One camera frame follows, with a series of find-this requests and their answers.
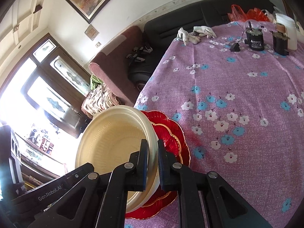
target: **black container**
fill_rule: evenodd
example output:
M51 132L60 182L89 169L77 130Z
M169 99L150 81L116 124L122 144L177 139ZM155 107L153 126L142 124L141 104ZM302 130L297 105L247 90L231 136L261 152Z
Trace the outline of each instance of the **black container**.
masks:
M252 50L256 50L256 51L264 50L264 38L261 29L247 28L246 35L247 35L249 47Z
M289 55L288 52L288 37L279 32L272 33L273 49L280 55Z

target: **cream bowl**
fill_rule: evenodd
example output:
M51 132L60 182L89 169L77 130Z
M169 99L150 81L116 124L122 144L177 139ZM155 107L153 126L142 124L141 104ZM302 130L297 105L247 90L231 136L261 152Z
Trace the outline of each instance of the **cream bowl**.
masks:
M158 138L148 118L130 106L111 107L94 116L77 150L75 167L89 162L101 175L128 162L130 154L139 151L142 139L149 145L146 190L128 193L126 212L141 207L159 186Z

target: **black plug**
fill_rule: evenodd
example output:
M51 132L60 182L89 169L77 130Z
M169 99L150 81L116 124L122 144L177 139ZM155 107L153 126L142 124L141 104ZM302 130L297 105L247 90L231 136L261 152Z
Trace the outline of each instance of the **black plug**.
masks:
M230 47L230 51L232 52L240 52L240 44L239 43L234 43L231 47Z

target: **green cloth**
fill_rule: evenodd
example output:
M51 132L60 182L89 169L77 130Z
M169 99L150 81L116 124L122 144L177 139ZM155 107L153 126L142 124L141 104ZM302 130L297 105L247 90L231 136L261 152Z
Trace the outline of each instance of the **green cloth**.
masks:
M103 83L103 81L99 79L95 74L92 74L90 79L91 79L91 90L94 90L98 85Z

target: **black sofa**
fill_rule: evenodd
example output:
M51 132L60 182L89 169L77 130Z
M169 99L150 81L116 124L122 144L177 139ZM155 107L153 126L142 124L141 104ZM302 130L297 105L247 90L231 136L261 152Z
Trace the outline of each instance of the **black sofa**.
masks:
M143 39L153 48L144 63L132 64L128 70L128 78L142 90L158 63L162 59L177 31L183 27L192 32L194 26L217 26L229 22L227 13L231 13L231 5L241 6L244 12L257 7L273 12L273 3L269 0L203 0L157 17L145 24Z

